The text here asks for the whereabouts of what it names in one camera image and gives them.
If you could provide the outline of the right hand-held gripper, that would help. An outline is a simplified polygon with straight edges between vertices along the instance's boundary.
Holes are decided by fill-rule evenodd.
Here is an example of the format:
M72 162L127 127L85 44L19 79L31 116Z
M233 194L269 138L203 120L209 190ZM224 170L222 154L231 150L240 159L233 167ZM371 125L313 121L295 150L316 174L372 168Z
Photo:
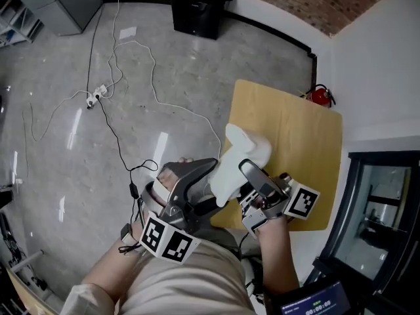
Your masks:
M252 187L238 202L242 224L254 239L256 230L269 220L287 216L305 221L320 197L318 191L297 182L288 173L272 178L249 159L243 160L239 169Z

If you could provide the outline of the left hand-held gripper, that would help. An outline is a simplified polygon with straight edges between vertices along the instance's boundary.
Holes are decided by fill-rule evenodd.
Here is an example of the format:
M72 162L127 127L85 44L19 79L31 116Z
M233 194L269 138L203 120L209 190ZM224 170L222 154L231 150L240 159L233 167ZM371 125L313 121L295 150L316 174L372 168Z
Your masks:
M219 212L215 196L204 196L194 203L188 199L189 189L214 170L215 158L199 159L191 163L169 162L178 175L166 207L160 214L149 210L140 244L153 256L176 264L184 264L200 244L193 236L201 226Z

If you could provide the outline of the person's right hand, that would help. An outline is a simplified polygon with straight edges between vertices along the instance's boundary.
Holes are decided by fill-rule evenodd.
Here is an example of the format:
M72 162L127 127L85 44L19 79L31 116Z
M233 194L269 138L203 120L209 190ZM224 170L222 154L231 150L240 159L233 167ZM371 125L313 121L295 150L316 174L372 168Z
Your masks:
M262 208L274 213L282 213L291 199L292 178L288 173L282 173L278 177L268 177L261 188L263 196Z

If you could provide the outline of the person's left hand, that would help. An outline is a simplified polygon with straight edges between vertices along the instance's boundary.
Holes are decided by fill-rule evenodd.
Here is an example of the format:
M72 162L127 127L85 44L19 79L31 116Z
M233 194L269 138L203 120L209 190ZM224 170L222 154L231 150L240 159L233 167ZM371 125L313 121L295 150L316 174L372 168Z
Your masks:
M157 215L163 211L178 179L179 176L166 163L158 176L145 186L142 199L150 211Z

